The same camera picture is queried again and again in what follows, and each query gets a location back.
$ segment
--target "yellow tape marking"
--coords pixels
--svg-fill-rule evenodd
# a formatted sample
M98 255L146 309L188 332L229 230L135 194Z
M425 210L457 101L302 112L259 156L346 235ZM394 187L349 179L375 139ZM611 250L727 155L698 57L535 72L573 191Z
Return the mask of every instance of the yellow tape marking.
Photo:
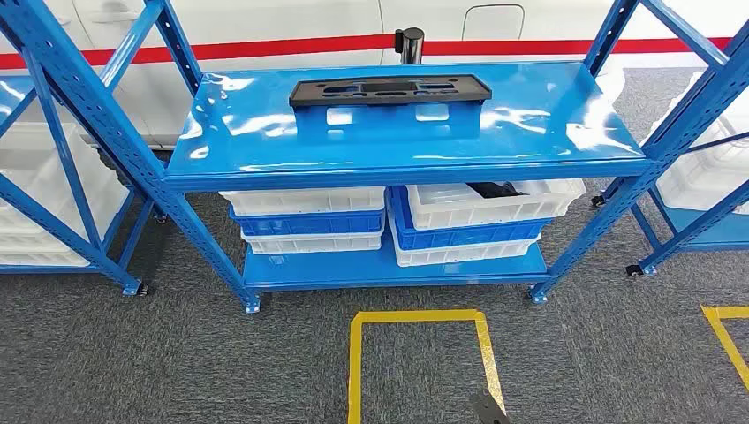
M361 423L361 325L364 323L445 321L473 321L476 323L476 335L479 337L481 360L484 363L489 393L504 411L504 399L499 385L499 374L496 372L487 317L482 312L476 309L359 312L351 323L348 424Z
M728 357L736 368L738 375L744 381L746 390L749 391L749 367L746 366L744 358L741 357L741 353L721 322L721 319L749 318L749 307L700 307L707 321L710 322L710 326L713 327L715 335L718 336L721 345L723 345L723 349L728 353Z

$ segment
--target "shelf foot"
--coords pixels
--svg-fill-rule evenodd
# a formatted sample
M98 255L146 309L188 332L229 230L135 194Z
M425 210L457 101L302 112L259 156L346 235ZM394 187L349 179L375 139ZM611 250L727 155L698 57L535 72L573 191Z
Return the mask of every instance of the shelf foot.
M245 314L257 314L258 312L260 312L260 296L251 294L250 301L245 303Z
M549 298L546 297L546 293L544 291L536 291L535 284L531 284L528 286L528 298L535 304L535 305L544 305L546 302L549 301Z
M148 292L148 285L143 284L143 282L140 280L140 278L136 278L134 280L135 282L132 284L128 284L125 286L124 289L122 289L122 295L123 296L145 296Z

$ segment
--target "top shelf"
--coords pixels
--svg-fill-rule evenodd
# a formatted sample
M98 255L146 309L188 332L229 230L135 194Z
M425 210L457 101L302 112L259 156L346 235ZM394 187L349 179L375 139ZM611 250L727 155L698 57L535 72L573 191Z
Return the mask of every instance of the top shelf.
M36 97L31 77L0 77L0 137Z
M449 113L289 106L301 80L440 74L473 74L492 98ZM379 186L631 176L650 163L580 63L365 66L205 73L164 180L179 191Z

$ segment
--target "blue shelf board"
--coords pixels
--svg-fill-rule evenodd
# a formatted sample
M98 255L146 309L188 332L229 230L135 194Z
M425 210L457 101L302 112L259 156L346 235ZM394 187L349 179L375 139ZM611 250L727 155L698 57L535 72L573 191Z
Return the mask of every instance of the blue shelf board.
M289 105L301 80L439 74L473 74L492 98ZM164 181L180 191L395 185L639 175L651 163L581 63L363 66L205 73Z
M318 254L253 254L247 248L245 287L259 292L410 285L538 283L550 279L537 244L524 256L401 268L390 229L380 250Z
M125 203L122 204L119 212L112 219L107 233L104 234L104 241L102 245L104 250L109 250L112 246L112 242L117 236L119 226L127 215L127 210L132 205L132 200L135 198L135 191L132 187L128 187L130 193L125 198ZM86 267L66 267L62 265L54 266L37 266L37 265L0 265L0 274L88 274L97 273L101 270L99 267L94 265L88 265Z
M0 137L36 97L31 77L0 77Z
M686 228L699 218L705 211L669 208L657 188L653 190L654 201L660 203L659 209L665 213L665 218L673 223L677 231ZM729 214L709 230L700 234L683 250L711 251L711 250L744 250L749 249L749 215Z

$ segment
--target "white plastic crate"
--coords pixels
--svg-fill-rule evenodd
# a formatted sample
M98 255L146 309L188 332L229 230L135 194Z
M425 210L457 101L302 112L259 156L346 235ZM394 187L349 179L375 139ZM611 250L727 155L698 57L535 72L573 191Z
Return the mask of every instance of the white plastic crate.
M127 199L128 190L117 180L117 174L110 171L107 179L100 181L96 190L87 193L94 216L96 229L103 241L115 215L122 208ZM72 195L57 212L57 217L64 223L74 223L71 229L76 231L83 239L88 240L86 229L80 218L78 206ZM19 253L26 251L56 251L68 247L46 232L42 227L26 218L32 225L22 228L0 227L0 249L13 249Z
M289 236L247 237L254 254L311 254L317 252L350 252L377 250L382 245L382 230L340 234L293 234Z
M81 184L84 190L92 190L114 171L107 168L95 150L81 139L75 125L63 125L63 129ZM3 135L0 172L53 214L57 214L72 197L47 124L17 123ZM0 228L33 227L34 222L0 200Z
M0 264L3 265L86 267L88 263L87 260L70 249L58 252L43 250L29 252L0 250Z
M709 210L747 179L749 172L712 168L702 156L684 155L655 184L670 208ZM749 207L745 204L735 212L749 215Z
M524 240L498 241L476 245L447 246L431 249L401 250L397 242L396 226L390 219L390 231L393 234L393 246L396 250L396 262L399 267L416 267L437 263L480 261L482 259L509 258L528 253L528 248L538 241L537 238Z
M512 185L527 195L484 199L466 184L409 185L413 226L433 230L563 216L586 191L581 179L513 181Z
M700 146L710 141L725 139L749 131L749 116L721 116L694 141ZM723 170L734 170L749 174L749 137L730 143L699 150L690 155L698 156L706 166Z
M238 216L380 210L385 186L219 192Z

